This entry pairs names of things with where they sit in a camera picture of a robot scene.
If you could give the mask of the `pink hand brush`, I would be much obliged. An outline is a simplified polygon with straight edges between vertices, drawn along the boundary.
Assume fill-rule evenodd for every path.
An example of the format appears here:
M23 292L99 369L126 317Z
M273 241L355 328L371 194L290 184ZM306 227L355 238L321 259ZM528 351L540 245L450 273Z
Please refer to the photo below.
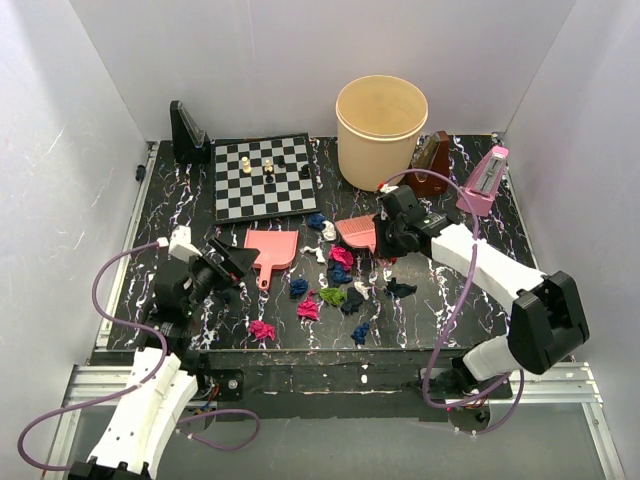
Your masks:
M351 248L376 250L374 214L338 220L335 223L342 240Z

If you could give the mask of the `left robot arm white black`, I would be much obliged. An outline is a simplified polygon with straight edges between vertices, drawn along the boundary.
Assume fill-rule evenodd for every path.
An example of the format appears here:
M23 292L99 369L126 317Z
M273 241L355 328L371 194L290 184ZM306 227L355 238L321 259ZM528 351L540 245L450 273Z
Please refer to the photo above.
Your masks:
M157 244L168 258L157 268L143 307L127 392L87 460L71 467L71 479L156 477L182 411L213 386L206 360L188 351L194 315L211 293L237 285L259 256L255 248L213 239L215 255L208 257L185 228Z

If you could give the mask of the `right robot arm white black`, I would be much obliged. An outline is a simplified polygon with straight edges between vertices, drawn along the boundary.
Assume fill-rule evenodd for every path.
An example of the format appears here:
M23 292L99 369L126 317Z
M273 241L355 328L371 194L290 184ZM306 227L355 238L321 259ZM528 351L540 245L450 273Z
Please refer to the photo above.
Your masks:
M409 253L464 274L510 315L506 334L481 342L454 358L427 381L429 392L475 397L489 380L523 370L541 375L586 343L590 331L575 280L547 275L476 239L466 225L427 211L408 186L380 188L374 217L376 250L392 259Z

